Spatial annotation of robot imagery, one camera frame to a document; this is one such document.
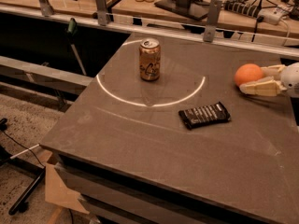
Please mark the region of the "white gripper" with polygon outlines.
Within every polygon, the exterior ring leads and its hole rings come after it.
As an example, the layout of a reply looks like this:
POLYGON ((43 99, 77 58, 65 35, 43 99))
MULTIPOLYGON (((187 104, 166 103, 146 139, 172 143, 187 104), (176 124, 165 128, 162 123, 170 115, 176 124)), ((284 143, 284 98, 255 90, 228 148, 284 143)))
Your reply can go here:
POLYGON ((290 97, 299 98, 299 63, 286 67, 284 64, 264 66, 262 71, 266 77, 273 77, 275 80, 244 83, 239 87, 240 91, 248 95, 268 97, 274 97, 286 91, 290 97))

